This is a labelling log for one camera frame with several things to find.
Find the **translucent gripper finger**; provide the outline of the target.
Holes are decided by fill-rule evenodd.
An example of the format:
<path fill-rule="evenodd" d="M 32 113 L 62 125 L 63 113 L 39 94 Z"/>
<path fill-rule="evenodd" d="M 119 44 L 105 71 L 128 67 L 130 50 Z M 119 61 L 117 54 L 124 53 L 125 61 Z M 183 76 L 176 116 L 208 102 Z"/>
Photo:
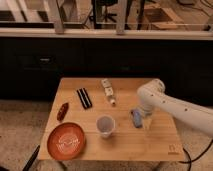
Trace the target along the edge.
<path fill-rule="evenodd" d="M 153 121 L 153 115 L 146 116 L 143 119 L 143 127 L 145 130 L 149 130 Z"/>

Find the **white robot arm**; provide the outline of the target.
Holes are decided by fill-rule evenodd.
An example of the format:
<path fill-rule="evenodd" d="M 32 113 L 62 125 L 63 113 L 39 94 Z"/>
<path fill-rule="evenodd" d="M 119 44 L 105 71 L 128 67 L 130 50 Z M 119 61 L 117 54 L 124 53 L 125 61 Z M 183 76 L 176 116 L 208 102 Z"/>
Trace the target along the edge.
<path fill-rule="evenodd" d="M 165 85 L 160 79 L 140 86 L 137 95 L 145 115 L 152 114 L 154 108 L 158 107 L 213 138 L 213 109 L 166 95 Z"/>

